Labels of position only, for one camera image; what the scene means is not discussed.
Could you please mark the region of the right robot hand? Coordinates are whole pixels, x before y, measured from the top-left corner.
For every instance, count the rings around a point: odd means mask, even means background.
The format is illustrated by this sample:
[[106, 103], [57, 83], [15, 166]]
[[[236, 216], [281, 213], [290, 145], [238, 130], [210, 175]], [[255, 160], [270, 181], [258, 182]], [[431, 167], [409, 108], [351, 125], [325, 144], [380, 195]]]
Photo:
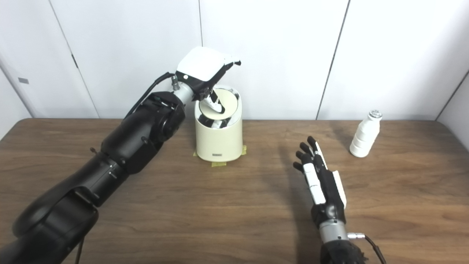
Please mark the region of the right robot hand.
[[320, 145], [312, 137], [300, 143], [300, 150], [295, 153], [300, 162], [293, 162], [293, 167], [303, 174], [313, 205], [311, 216], [317, 228], [327, 221], [345, 224], [345, 204], [333, 172], [328, 169]]

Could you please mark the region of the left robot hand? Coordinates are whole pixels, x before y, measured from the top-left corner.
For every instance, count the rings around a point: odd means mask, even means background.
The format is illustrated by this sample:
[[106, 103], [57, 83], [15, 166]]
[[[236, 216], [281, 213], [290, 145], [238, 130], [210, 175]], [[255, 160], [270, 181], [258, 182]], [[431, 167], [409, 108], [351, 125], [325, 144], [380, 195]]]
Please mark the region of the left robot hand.
[[173, 93], [183, 104], [202, 101], [223, 114], [225, 107], [213, 89], [233, 65], [240, 66], [241, 60], [209, 47], [195, 47], [177, 66], [172, 78]]

